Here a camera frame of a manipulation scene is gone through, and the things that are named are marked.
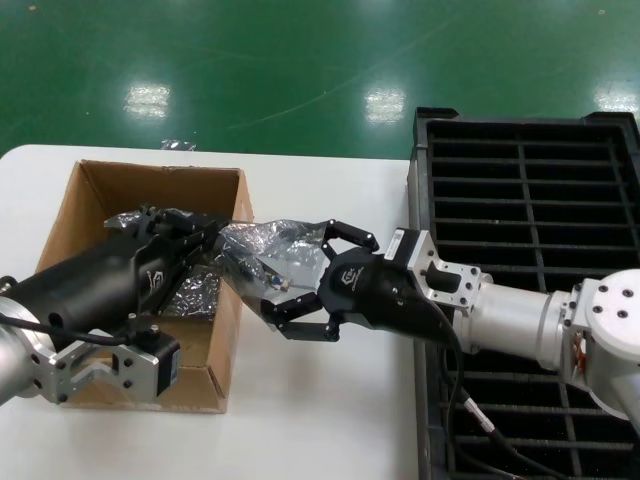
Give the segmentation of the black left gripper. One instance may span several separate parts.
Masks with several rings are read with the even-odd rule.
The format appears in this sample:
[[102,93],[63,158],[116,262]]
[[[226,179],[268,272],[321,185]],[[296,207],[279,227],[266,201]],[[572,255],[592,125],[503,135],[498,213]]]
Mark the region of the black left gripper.
[[113,235],[11,287],[9,298],[43,322],[77,331],[157,312],[185,272],[214,249],[231,218],[151,205],[139,212],[135,237]]

